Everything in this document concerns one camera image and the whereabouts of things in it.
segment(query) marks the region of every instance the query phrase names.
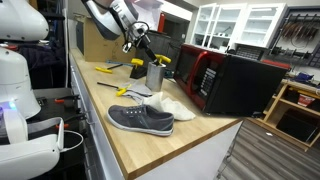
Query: metal cup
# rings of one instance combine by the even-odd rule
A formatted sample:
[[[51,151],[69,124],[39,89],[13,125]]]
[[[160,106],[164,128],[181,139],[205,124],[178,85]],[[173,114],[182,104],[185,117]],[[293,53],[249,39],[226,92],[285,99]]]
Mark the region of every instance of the metal cup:
[[[152,62],[148,64],[146,86],[153,92],[159,92],[164,77],[166,65],[155,65]]]

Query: microwave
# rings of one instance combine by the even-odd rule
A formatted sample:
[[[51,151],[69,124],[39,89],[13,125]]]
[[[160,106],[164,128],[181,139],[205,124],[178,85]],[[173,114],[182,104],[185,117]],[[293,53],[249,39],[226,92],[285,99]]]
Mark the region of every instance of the microwave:
[[[183,44],[174,79],[207,114],[262,113],[287,69]]]

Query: white shoe sole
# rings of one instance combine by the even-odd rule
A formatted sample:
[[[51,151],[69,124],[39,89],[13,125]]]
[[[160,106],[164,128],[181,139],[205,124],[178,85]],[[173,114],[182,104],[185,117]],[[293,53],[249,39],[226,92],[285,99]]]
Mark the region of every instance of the white shoe sole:
[[[114,119],[112,119],[111,116],[109,115],[109,112],[107,112],[107,115],[108,115],[108,119],[111,122],[111,124],[113,124],[114,126],[116,126],[119,129],[132,131],[132,132],[149,133],[149,134],[153,134],[153,135],[157,135],[157,136],[170,136],[173,132],[173,129],[171,129],[169,131],[158,131],[158,130],[154,130],[154,129],[141,129],[141,128],[126,127],[126,126],[123,126],[123,125],[117,123]]]

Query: shoelace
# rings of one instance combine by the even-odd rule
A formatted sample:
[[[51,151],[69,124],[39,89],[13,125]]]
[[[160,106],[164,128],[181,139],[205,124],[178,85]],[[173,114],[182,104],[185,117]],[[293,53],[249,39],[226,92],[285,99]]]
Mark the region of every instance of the shoelace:
[[[126,110],[127,114],[137,114],[137,113],[142,113],[142,108],[144,108],[144,106],[131,106],[128,107]]]

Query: shoe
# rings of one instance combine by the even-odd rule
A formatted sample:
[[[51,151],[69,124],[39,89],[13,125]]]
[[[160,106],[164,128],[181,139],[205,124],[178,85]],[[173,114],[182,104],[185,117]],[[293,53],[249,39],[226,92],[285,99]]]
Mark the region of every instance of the shoe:
[[[108,110],[109,121],[119,129],[169,136],[173,131],[174,117],[159,112],[149,105],[123,107],[113,105]]]

